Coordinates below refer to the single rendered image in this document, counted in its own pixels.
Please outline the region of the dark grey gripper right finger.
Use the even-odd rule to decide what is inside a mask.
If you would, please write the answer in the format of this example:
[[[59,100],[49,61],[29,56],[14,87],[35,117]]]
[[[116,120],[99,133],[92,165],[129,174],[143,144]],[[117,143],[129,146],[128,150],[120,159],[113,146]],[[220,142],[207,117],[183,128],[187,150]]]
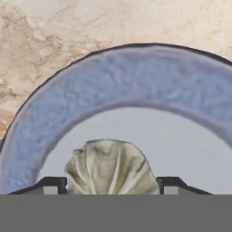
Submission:
[[[157,177],[157,181],[162,195],[209,195],[209,192],[187,185],[179,177]]]

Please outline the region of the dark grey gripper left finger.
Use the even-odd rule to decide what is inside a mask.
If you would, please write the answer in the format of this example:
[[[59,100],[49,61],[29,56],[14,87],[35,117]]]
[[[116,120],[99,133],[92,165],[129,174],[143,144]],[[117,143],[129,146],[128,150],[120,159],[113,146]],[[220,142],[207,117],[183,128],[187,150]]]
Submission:
[[[35,185],[12,192],[12,195],[65,195],[67,178],[66,177],[44,177]]]

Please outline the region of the pale cream dumpling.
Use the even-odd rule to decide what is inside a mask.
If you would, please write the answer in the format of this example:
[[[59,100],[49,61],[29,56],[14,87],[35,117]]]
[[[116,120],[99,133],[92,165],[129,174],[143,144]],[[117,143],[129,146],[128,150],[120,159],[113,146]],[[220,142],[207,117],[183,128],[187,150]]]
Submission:
[[[159,195],[144,154],[120,140],[91,140],[74,150],[64,169],[72,195]]]

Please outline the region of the blue rimmed round plate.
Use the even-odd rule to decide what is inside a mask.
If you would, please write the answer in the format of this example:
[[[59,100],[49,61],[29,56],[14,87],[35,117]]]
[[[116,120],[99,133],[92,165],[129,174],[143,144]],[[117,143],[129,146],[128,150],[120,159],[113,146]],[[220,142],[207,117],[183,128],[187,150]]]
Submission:
[[[185,46],[131,43],[69,64],[27,98],[0,142],[0,194],[34,185],[74,125],[123,107],[177,113],[232,148],[232,62]]]

